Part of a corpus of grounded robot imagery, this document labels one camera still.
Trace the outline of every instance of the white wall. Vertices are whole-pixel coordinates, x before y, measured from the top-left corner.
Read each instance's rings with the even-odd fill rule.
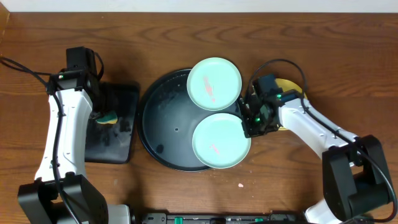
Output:
[[[398,0],[0,0],[10,12],[398,12]]]

